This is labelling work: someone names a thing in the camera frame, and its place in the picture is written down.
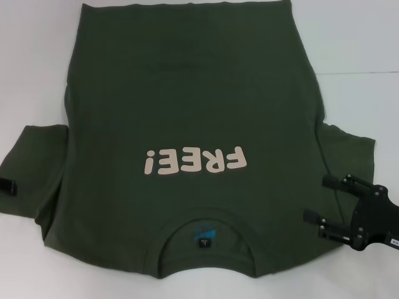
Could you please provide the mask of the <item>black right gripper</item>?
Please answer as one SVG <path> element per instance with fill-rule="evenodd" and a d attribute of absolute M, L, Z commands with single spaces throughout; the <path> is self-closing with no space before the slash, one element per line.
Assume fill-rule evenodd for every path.
<path fill-rule="evenodd" d="M 319 237 L 335 242 L 351 242 L 352 249 L 363 251 L 371 244 L 398 249 L 398 206 L 388 197 L 388 189 L 347 174 L 343 179 L 325 175 L 322 185 L 358 197 L 350 227 L 305 209 L 303 221 L 317 225 Z"/>

